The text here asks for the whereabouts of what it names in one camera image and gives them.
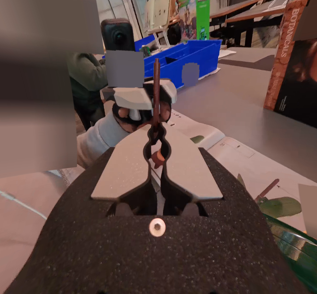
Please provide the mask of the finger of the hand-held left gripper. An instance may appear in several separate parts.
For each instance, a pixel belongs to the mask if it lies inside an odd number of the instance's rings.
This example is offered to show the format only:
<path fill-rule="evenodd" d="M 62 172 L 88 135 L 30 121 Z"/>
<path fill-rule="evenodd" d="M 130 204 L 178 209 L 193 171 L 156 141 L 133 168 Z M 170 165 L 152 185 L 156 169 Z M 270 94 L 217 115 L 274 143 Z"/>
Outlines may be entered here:
<path fill-rule="evenodd" d="M 141 121 L 141 111 L 151 111 L 153 103 L 144 88 L 139 87 L 115 87 L 114 98 L 121 108 L 129 109 L 129 118 L 133 121 Z"/>
<path fill-rule="evenodd" d="M 170 79 L 161 79 L 160 88 L 162 90 L 163 96 L 160 98 L 166 99 L 165 102 L 176 103 L 177 101 L 177 90 L 175 85 Z"/>

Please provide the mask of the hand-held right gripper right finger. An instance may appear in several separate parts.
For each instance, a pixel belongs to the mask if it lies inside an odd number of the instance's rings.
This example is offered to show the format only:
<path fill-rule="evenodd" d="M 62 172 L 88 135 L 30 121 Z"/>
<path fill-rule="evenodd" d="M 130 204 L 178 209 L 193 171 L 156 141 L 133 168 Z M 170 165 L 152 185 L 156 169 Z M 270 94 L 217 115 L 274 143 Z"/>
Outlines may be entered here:
<path fill-rule="evenodd" d="M 165 199 L 219 200 L 223 198 L 199 147 L 185 134 L 161 124 L 161 154 L 164 156 L 160 182 Z"/>

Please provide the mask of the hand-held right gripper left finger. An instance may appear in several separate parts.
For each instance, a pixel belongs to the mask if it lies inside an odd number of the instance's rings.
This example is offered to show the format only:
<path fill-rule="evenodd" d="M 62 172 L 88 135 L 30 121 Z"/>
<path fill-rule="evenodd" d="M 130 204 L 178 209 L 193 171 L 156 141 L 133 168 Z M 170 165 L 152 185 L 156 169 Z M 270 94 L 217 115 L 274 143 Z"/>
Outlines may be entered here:
<path fill-rule="evenodd" d="M 116 145 L 91 194 L 92 199 L 157 199 L 144 151 L 150 141 L 150 128 L 151 125 L 145 125 Z"/>

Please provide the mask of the long brown toy stem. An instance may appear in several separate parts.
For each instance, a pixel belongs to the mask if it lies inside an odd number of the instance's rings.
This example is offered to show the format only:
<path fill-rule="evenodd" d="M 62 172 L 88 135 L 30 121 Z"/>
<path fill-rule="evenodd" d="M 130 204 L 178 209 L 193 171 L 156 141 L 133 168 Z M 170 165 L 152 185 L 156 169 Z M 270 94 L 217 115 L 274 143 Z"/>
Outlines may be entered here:
<path fill-rule="evenodd" d="M 163 137 L 163 127 L 160 123 L 160 62 L 156 58 L 154 62 L 154 80 L 153 80 L 153 139 L 152 146 Z M 151 159 L 154 163 L 154 169 L 163 166 L 165 158 L 161 154 L 161 149 L 152 153 Z"/>

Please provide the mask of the toy orchid plant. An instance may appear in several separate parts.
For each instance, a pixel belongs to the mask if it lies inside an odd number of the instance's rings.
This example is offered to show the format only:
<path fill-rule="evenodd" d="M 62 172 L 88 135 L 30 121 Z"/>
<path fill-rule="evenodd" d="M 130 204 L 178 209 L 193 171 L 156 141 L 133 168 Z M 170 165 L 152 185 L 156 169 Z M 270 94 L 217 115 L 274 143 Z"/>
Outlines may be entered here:
<path fill-rule="evenodd" d="M 288 266 L 311 293 L 317 293 L 317 241 L 284 222 L 263 214 Z"/>

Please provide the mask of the person's left forearm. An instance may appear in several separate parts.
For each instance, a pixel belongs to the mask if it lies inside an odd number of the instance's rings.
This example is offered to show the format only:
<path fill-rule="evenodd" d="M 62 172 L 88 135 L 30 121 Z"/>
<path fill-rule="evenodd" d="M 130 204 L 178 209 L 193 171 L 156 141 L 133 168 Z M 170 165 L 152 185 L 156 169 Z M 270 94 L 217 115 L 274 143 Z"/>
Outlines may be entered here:
<path fill-rule="evenodd" d="M 108 112 L 88 131 L 77 136 L 77 164 L 84 169 L 88 168 L 110 147 L 115 147 L 128 135 L 113 113 Z"/>

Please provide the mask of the grey desk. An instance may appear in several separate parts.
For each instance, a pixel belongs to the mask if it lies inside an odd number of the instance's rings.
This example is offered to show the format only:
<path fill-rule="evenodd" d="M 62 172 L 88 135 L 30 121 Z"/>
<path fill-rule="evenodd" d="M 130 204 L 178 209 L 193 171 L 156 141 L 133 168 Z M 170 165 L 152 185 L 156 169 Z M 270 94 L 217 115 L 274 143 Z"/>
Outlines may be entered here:
<path fill-rule="evenodd" d="M 261 53 L 249 49 L 256 61 L 240 62 L 248 67 L 233 66 L 237 59 L 220 59 L 215 74 L 178 90 L 174 110 L 316 182 L 316 129 L 263 109 L 270 72 L 250 66 L 267 64 L 274 55 Z M 316 187 L 299 185 L 299 193 L 308 224 L 308 193 L 316 205 Z"/>

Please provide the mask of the person's left hand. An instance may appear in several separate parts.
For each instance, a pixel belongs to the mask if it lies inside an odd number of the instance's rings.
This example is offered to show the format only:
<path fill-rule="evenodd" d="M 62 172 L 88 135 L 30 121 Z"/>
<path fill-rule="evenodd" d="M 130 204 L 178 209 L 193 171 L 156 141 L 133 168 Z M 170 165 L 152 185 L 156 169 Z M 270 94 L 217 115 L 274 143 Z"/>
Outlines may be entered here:
<path fill-rule="evenodd" d="M 159 122 L 160 123 L 167 122 L 170 119 L 172 107 L 167 102 L 161 101 L 159 108 L 160 108 Z M 120 118 L 128 118 L 129 117 L 129 109 L 120 107 L 118 110 L 118 115 Z M 121 128 L 128 133 L 135 132 L 136 130 L 138 130 L 146 125 L 153 124 L 153 118 L 151 118 L 149 121 L 146 121 L 139 126 L 137 126 L 135 124 L 126 123 L 126 122 L 120 120 L 116 116 L 114 116 L 114 118 L 118 122 L 118 124 L 121 126 Z"/>

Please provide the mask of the white instruction booklet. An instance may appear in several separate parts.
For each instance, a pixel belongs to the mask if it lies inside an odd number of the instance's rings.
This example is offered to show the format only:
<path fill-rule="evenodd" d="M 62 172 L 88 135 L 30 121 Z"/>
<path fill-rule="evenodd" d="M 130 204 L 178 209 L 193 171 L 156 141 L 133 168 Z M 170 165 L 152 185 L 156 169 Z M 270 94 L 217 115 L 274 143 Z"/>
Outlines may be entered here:
<path fill-rule="evenodd" d="M 237 178 L 260 210 L 306 233 L 299 185 L 316 187 L 316 182 L 225 136 L 213 126 L 196 122 L 172 110 L 168 125 L 207 150 Z"/>

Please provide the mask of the cream plastic chair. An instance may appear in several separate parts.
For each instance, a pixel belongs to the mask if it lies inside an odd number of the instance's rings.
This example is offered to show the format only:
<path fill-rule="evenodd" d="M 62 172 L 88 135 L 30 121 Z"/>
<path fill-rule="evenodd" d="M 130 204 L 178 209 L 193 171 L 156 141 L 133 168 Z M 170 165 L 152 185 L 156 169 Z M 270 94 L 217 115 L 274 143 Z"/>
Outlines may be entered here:
<path fill-rule="evenodd" d="M 164 48 L 161 46 L 157 33 L 163 33 L 167 48 L 170 44 L 167 37 L 167 29 L 172 13 L 172 0 L 148 0 L 145 5 L 144 31 L 147 34 L 153 34 L 158 50 L 161 52 Z"/>

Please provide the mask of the blue plastic bin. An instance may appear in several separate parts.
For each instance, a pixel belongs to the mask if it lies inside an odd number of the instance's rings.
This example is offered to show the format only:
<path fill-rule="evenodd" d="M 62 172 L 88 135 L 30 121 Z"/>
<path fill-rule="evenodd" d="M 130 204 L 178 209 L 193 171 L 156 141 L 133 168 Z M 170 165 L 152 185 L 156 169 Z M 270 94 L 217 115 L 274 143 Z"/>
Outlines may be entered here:
<path fill-rule="evenodd" d="M 144 77 L 153 77 L 154 62 L 158 58 L 160 62 L 160 78 L 170 79 L 177 89 L 185 84 L 185 76 L 190 74 L 189 67 L 185 71 L 183 67 L 190 63 L 195 63 L 199 67 L 198 78 L 204 77 L 215 71 L 218 65 L 222 40 L 189 40 L 180 43 L 162 52 L 151 55 L 144 59 Z"/>

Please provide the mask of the white paper sheet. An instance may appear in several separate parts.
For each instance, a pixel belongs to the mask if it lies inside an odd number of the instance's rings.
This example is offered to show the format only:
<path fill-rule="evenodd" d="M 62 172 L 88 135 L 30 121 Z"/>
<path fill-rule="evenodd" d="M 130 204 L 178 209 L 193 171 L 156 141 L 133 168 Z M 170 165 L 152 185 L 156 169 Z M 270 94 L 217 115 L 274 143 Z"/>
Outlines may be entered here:
<path fill-rule="evenodd" d="M 244 52 L 245 52 L 244 47 L 232 47 L 230 49 L 220 49 L 219 52 L 219 56 L 218 59 L 225 59 L 225 58 L 229 58 L 229 59 L 241 59 Z"/>

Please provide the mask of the group of wood-edged tables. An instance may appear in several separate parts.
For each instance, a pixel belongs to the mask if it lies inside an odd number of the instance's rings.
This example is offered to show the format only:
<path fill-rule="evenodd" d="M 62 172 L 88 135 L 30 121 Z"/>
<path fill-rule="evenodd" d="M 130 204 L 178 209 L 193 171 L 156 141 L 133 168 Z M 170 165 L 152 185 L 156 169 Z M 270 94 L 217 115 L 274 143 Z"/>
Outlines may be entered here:
<path fill-rule="evenodd" d="M 254 29 L 279 26 L 282 21 L 285 8 L 264 12 L 272 1 L 248 0 L 221 9 L 210 17 L 210 26 L 219 26 L 210 37 L 220 38 L 227 47 L 250 48 Z"/>

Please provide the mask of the black orchid toy box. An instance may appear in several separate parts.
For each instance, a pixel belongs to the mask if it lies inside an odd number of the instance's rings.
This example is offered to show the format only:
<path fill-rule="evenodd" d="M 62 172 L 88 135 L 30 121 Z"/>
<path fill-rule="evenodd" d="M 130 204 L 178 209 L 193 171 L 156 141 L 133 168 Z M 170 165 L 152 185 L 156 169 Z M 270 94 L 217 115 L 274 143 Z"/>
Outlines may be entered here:
<path fill-rule="evenodd" d="M 296 0 L 284 11 L 264 109 L 317 126 L 317 0 Z"/>

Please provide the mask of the white laptop stand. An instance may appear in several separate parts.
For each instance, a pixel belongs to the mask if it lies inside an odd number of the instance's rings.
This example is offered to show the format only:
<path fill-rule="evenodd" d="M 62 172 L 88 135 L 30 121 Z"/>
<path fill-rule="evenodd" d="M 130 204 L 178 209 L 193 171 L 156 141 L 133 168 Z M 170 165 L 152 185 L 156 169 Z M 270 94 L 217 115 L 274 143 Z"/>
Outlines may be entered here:
<path fill-rule="evenodd" d="M 290 0 L 273 0 L 264 12 L 285 8 Z"/>

